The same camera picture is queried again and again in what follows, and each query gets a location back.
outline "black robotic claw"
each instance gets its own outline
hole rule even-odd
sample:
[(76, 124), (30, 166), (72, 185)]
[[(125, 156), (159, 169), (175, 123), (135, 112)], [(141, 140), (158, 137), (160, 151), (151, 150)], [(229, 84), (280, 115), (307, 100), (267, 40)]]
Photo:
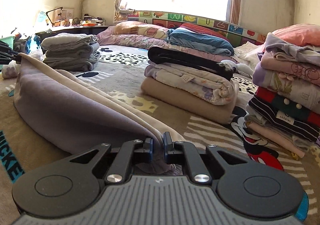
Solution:
[(164, 133), (164, 160), (181, 176), (133, 173), (151, 163), (150, 138), (98, 145), (24, 174), (12, 196), (14, 223), (90, 225), (301, 224), (303, 189), (294, 177), (209, 145), (197, 149)]

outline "stack of gray clothes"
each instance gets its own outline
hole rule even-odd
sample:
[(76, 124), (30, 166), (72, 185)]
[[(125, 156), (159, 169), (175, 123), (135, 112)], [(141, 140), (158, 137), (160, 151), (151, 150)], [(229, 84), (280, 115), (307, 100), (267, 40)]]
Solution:
[(43, 62), (53, 69), (92, 71), (100, 58), (97, 40), (95, 35), (68, 33), (45, 38), (41, 43), (47, 50)]

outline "black circular joint cover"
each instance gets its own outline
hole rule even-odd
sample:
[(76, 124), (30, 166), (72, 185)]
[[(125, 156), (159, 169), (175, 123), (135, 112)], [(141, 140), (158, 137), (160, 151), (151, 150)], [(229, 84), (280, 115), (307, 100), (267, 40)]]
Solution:
[(217, 193), (227, 206), (246, 216), (278, 218), (298, 209), (303, 189), (289, 174), (255, 163), (232, 166), (219, 180)]
[(18, 209), (32, 216), (58, 218), (84, 210), (99, 195), (95, 176), (78, 164), (52, 164), (22, 175), (12, 187)]

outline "colorful alphabet headboard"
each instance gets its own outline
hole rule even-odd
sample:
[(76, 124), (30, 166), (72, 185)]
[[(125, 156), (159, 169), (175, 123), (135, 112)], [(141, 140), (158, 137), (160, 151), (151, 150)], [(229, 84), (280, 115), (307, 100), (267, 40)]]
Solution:
[(261, 45), (266, 40), (265, 35), (241, 26), (211, 18), (196, 17), (191, 15), (153, 11), (136, 11), (132, 14), (128, 14), (127, 17), (121, 17), (119, 14), (115, 13), (115, 22), (126, 20), (140, 21), (166, 28), (177, 28), (186, 22), (193, 23), (219, 32), (230, 41), (233, 47), (241, 46), (247, 41), (256, 45)]

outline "blue folded quilt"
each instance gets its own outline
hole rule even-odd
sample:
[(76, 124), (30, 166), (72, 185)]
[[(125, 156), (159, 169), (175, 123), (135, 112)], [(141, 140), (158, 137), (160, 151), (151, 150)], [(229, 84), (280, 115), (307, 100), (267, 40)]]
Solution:
[(219, 37), (198, 34), (186, 28), (169, 29), (167, 42), (172, 45), (190, 47), (215, 55), (233, 56), (232, 45)]

